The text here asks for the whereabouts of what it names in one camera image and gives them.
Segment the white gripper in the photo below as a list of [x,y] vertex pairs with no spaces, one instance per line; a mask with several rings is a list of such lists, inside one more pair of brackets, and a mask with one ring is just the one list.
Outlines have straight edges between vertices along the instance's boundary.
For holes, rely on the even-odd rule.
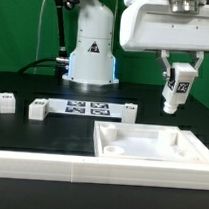
[[156,60],[165,79],[170,78],[171,51],[188,51],[191,65],[198,70],[209,52],[209,5],[199,13],[173,13],[169,0],[124,0],[121,16],[120,45],[125,51],[155,50]]

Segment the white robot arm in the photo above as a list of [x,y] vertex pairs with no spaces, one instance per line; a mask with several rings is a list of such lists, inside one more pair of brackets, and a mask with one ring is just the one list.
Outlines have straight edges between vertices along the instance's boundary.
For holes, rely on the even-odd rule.
[[[124,0],[120,45],[131,51],[155,51],[171,77],[167,58],[171,52],[195,55],[191,74],[209,53],[209,4],[207,0]],[[115,58],[111,49],[114,16],[99,0],[80,0],[76,49],[69,55],[63,80],[81,89],[114,87]]]

